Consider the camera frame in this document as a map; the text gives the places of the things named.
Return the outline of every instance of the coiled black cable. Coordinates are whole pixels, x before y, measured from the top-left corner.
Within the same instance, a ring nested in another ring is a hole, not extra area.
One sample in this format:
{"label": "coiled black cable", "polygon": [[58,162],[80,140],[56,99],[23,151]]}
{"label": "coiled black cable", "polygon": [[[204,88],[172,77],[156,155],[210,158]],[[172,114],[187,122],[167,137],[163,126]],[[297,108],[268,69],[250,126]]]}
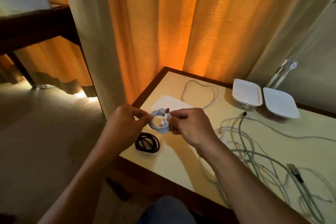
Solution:
{"label": "coiled black cable", "polygon": [[156,153],[160,149],[160,142],[156,136],[150,133],[141,132],[137,141],[135,142],[135,148],[138,151]]}

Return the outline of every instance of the yellow tabletop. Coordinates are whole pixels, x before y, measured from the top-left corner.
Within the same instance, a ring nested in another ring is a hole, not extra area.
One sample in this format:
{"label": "yellow tabletop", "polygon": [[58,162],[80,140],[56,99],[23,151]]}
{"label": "yellow tabletop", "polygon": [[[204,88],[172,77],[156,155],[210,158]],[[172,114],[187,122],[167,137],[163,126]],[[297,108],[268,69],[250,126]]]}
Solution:
{"label": "yellow tabletop", "polygon": [[[151,106],[163,95],[170,95],[180,99],[183,88],[189,80],[196,79],[168,72],[143,103],[141,109],[150,112]],[[209,84],[200,80],[196,81],[202,84]],[[220,126],[222,120],[237,117],[243,111],[235,106],[231,89],[218,85],[214,86],[218,89],[218,98],[204,112],[209,117],[212,127],[216,129]],[[189,83],[184,94],[184,101],[193,107],[204,107],[212,98],[213,91],[210,88],[202,87],[196,83]],[[279,119],[274,121],[273,116],[270,116],[272,117],[270,119],[267,112],[260,110],[249,111],[247,117],[262,121],[283,133],[293,136],[315,135],[336,139],[336,119],[302,109],[299,109],[299,112],[300,118],[291,120]],[[322,139],[287,138],[253,120],[244,120],[241,129],[257,141],[270,157],[283,164],[293,163],[297,167],[311,168],[323,175],[335,187],[336,142]],[[218,204],[226,206],[217,185],[209,181],[216,180],[210,166],[204,160],[201,160],[205,167],[205,172],[201,171],[199,156],[196,150],[189,146],[181,136],[172,135],[170,132],[159,134],[149,128],[149,126],[146,126],[143,131],[151,133],[158,138],[161,144],[159,152],[155,154],[142,153],[137,151],[133,145],[121,154],[122,157]],[[232,135],[229,132],[226,132],[225,139],[240,142],[238,134]],[[255,150],[262,153],[258,146],[256,146]],[[255,156],[255,160],[271,169],[268,160],[258,156]],[[284,180],[286,171],[276,164],[275,167],[281,180]],[[320,179],[309,171],[302,170],[300,172],[311,193],[332,199],[330,191]],[[268,182],[267,185],[280,198],[284,199],[278,187]],[[299,205],[300,194],[291,180],[289,180],[287,192],[291,199],[292,207],[298,212],[303,213]],[[325,217],[326,223],[336,222],[335,202],[331,204],[319,201],[318,199],[316,202]]]}

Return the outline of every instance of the jeans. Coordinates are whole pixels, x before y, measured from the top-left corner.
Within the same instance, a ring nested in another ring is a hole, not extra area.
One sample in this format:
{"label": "jeans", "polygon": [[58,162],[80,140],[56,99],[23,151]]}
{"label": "jeans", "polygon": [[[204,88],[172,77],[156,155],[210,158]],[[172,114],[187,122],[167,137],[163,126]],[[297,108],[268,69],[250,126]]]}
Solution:
{"label": "jeans", "polygon": [[137,224],[196,224],[196,222],[180,200],[164,196],[146,209]]}

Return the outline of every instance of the green cable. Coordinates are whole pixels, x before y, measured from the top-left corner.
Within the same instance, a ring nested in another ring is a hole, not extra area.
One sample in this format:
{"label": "green cable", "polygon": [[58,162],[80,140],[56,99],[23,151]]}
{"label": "green cable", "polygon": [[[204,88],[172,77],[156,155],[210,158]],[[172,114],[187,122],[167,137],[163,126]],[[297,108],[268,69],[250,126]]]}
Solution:
{"label": "green cable", "polygon": [[246,116],[246,112],[243,113],[243,116],[242,116],[242,118],[241,118],[241,120],[240,120],[240,122],[239,122],[239,126],[238,126],[238,134],[239,134],[239,138],[240,138],[240,140],[241,140],[241,144],[243,145],[244,150],[245,150],[247,156],[249,157],[250,163],[252,164],[252,166],[253,166],[253,168],[254,168],[255,174],[256,174],[256,176],[258,177],[258,179],[260,179],[260,175],[259,175],[258,169],[257,169],[257,167],[256,167],[256,165],[255,165],[253,159],[251,158],[251,155],[249,154],[249,151],[247,150],[247,147],[246,147],[246,145],[245,145],[245,142],[244,142],[244,140],[243,140],[243,138],[242,138],[242,132],[241,132],[240,127],[241,127],[241,125],[242,125],[242,122],[243,122],[243,119],[245,118],[245,116]]}
{"label": "green cable", "polygon": [[261,157],[267,158],[267,159],[269,159],[269,160],[271,160],[271,161],[277,163],[280,167],[282,167],[283,169],[285,169],[286,172],[288,173],[288,175],[289,175],[289,176],[292,178],[292,180],[294,181],[294,183],[295,183],[297,189],[299,190],[299,192],[300,192],[300,194],[301,194],[303,200],[305,201],[305,203],[306,203],[306,205],[307,205],[307,207],[308,207],[310,213],[311,213],[312,216],[314,217],[314,219],[315,219],[318,223],[320,223],[320,224],[325,223],[325,219],[324,219],[324,217],[323,217],[323,215],[322,215],[320,209],[317,207],[316,204],[314,204],[314,207],[315,207],[315,209],[316,209],[316,211],[317,211],[317,214],[319,215],[319,217],[318,217],[318,216],[316,215],[315,211],[313,210],[312,205],[311,205],[311,203],[310,203],[310,200],[307,198],[307,196],[306,196],[306,194],[305,194],[305,192],[304,192],[304,190],[303,190],[301,184],[298,182],[298,180],[295,178],[295,176],[292,174],[292,172],[288,169],[288,167],[286,167],[285,165],[281,164],[279,161],[275,160],[274,158],[271,158],[271,157],[266,156],[266,155],[264,155],[264,154],[260,154],[260,153],[255,152],[255,151],[250,151],[250,150],[239,150],[239,149],[232,149],[231,151],[232,151],[232,152],[235,152],[235,151],[237,151],[237,152],[246,152],[246,154],[252,153],[252,154],[259,155],[259,156],[261,156]]}

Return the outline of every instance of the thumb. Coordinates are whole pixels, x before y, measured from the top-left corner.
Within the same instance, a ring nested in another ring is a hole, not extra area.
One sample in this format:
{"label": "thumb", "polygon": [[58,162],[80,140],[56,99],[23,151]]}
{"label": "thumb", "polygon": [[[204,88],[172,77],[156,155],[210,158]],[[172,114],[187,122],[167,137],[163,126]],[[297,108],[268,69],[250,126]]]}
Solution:
{"label": "thumb", "polygon": [[142,116],[137,123],[143,128],[144,126],[146,126],[148,123],[151,122],[151,120],[153,120],[154,116],[151,114],[147,114],[145,116]]}
{"label": "thumb", "polygon": [[172,126],[174,126],[176,129],[180,129],[180,123],[181,123],[181,119],[174,117],[174,116],[170,116],[168,117],[168,122],[169,124],[171,124]]}

